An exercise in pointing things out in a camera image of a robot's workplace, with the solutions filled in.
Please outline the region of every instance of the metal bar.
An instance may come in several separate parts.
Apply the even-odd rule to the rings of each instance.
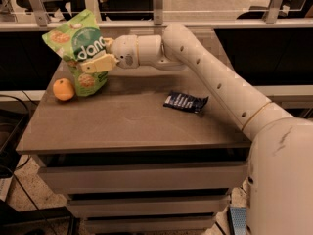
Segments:
[[[220,28],[311,28],[313,20],[303,19],[280,19],[275,24],[267,24],[264,20],[235,20],[235,21],[206,21],[206,22],[187,22],[175,21],[164,22],[163,27],[170,24],[182,24],[186,27],[209,27],[212,29]],[[50,23],[47,27],[38,27],[37,23],[0,23],[0,32],[12,31],[47,31],[60,26],[62,23]],[[149,28],[159,27],[153,21],[105,21],[98,22],[100,29],[113,28]]]
[[[163,0],[154,0],[154,24],[163,24]]]
[[[283,0],[271,0],[268,11],[265,12],[263,19],[267,24],[274,24],[281,10]]]
[[[50,23],[49,16],[42,0],[29,0],[36,22],[39,26],[47,26]]]

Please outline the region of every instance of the green chip bag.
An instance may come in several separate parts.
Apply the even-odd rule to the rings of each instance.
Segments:
[[[107,71],[85,73],[78,65],[106,54],[105,39],[91,11],[82,11],[42,38],[68,64],[75,79],[77,96],[92,95],[106,83]]]

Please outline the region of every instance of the orange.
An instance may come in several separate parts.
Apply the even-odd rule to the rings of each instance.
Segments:
[[[61,78],[54,82],[53,93],[61,101],[67,101],[75,95],[75,89],[67,78]]]

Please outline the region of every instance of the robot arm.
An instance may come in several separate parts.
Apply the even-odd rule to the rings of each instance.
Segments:
[[[122,36],[111,51],[123,68],[192,69],[251,141],[247,235],[309,234],[313,122],[296,118],[210,54],[185,27],[160,36]]]

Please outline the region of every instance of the logo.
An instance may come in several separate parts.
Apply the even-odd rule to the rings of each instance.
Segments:
[[[99,30],[87,27],[78,31],[72,38],[72,47],[76,59],[83,61],[106,50],[106,42]]]

